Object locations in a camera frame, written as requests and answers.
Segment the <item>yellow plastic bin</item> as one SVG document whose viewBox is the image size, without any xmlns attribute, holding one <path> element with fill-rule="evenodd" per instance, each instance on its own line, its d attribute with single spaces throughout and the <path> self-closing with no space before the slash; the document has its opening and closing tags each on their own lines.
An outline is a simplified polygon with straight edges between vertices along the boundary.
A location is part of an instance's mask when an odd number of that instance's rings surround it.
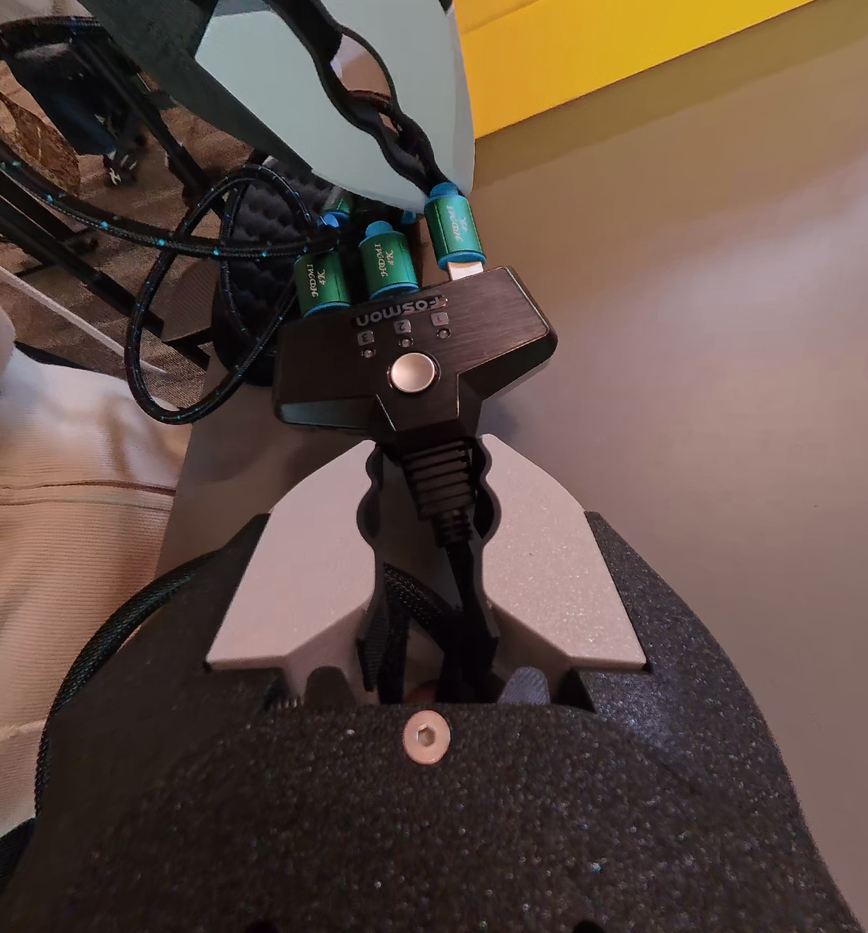
<svg viewBox="0 0 868 933">
<path fill-rule="evenodd" d="M 477 139 L 806 1 L 455 1 Z"/>
</svg>

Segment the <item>black HDMI switch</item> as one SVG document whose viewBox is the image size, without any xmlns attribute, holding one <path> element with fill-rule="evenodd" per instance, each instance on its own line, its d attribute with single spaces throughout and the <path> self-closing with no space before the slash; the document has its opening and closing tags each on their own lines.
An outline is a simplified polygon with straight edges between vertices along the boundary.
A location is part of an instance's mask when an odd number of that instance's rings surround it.
<svg viewBox="0 0 868 933">
<path fill-rule="evenodd" d="M 381 446 L 448 550 L 472 537 L 482 404 L 556 346 L 517 276 L 495 268 L 282 327 L 273 407 L 287 425 L 351 432 Z"/>
</svg>

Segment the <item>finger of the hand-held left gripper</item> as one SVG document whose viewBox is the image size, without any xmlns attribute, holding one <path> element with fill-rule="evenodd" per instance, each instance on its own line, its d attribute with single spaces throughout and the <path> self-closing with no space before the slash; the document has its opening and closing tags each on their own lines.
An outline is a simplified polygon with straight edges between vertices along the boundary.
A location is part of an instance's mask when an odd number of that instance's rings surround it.
<svg viewBox="0 0 868 933">
<path fill-rule="evenodd" d="M 195 61 L 298 156 L 342 189 L 423 209 L 425 172 L 395 144 L 379 110 L 319 61 L 267 2 L 218 2 Z"/>
<path fill-rule="evenodd" d="M 475 134 L 451 2 L 332 1 L 330 14 L 377 54 L 393 79 L 393 98 L 425 134 L 438 169 L 470 193 Z"/>
</svg>

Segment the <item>black metal frame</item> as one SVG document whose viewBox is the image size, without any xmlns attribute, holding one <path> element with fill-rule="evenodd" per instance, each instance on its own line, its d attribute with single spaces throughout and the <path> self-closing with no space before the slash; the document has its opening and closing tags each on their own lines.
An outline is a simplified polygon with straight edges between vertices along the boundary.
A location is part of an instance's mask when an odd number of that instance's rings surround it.
<svg viewBox="0 0 868 933">
<path fill-rule="evenodd" d="M 58 266 L 122 315 L 135 298 L 84 255 L 96 236 L 120 237 L 85 199 L 87 169 L 118 191 L 158 149 L 190 202 L 208 176 L 164 115 L 179 106 L 87 16 L 0 24 L 0 234 L 43 266 Z"/>
</svg>

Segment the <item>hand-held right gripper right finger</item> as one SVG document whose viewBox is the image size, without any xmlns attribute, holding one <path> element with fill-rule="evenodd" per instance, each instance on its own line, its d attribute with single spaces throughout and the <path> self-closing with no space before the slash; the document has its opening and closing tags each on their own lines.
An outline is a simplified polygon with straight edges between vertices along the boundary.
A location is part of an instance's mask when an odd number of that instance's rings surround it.
<svg viewBox="0 0 868 933">
<path fill-rule="evenodd" d="M 570 670 L 644 670 L 646 654 L 580 502 L 500 438 L 479 440 L 497 507 L 481 556 L 499 634 L 496 675 L 536 669 L 554 695 Z"/>
</svg>

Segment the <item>green HDMI plug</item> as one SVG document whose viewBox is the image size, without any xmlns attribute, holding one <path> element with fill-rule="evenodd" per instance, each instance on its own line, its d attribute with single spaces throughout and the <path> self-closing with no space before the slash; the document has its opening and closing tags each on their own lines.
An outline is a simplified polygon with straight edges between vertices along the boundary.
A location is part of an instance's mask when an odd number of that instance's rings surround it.
<svg viewBox="0 0 868 933">
<path fill-rule="evenodd" d="M 437 167 L 433 146 L 420 126 L 408 118 L 391 96 L 380 91 L 350 92 L 360 116 L 373 116 L 381 123 L 383 137 L 399 166 L 412 169 L 422 181 L 425 220 L 438 266 L 452 281 L 484 270 L 485 254 L 471 206 L 458 185 Z"/>
</svg>

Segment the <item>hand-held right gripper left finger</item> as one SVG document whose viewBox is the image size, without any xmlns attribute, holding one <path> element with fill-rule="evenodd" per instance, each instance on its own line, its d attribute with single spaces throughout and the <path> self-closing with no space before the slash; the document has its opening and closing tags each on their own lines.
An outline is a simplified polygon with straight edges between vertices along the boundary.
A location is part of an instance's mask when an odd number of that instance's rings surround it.
<svg viewBox="0 0 868 933">
<path fill-rule="evenodd" d="M 364 440 L 301 481 L 271 510 L 206 662 L 215 671 L 279 669 L 293 694 L 335 667 L 359 704 L 357 640 L 380 596 L 382 452 Z"/>
</svg>

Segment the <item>person's beige clothing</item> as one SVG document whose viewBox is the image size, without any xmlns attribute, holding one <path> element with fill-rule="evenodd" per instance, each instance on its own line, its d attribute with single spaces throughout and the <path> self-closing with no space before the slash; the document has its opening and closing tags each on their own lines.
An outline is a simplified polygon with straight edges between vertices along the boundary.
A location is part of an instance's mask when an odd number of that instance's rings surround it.
<svg viewBox="0 0 868 933">
<path fill-rule="evenodd" d="M 72 663 L 155 576 L 190 431 L 122 380 L 33 360 L 0 305 L 0 839 L 34 817 Z"/>
</svg>

